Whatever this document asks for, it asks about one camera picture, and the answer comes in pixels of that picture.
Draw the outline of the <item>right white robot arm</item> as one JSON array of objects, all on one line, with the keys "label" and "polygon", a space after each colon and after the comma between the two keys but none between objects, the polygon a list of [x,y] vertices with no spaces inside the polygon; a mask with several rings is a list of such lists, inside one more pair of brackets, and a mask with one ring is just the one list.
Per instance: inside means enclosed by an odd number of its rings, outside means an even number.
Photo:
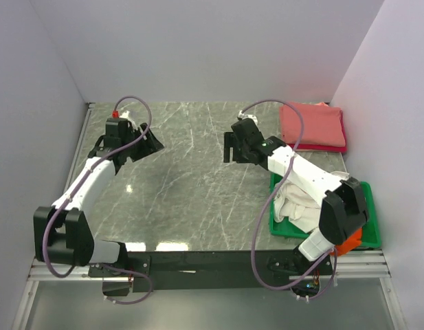
[{"label": "right white robot arm", "polygon": [[292,252],[299,274],[309,274],[334,248],[369,220],[361,182],[327,173],[299,156],[278,137],[265,138],[251,118],[233,124],[224,134],[223,161],[259,165],[305,192],[320,207],[317,227]]}]

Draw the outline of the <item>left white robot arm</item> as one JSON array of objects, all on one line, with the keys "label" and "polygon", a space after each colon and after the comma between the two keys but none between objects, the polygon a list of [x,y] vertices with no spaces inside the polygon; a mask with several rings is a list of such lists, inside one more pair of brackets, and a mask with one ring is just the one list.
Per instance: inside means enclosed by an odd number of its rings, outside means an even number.
[{"label": "left white robot arm", "polygon": [[72,267],[104,263],[113,276],[125,274],[129,268],[125,244],[95,239],[87,217],[126,161],[136,162],[163,147],[146,123],[134,127],[126,118],[109,118],[104,135],[90,150],[72,185],[51,206],[34,212],[36,259]]}]

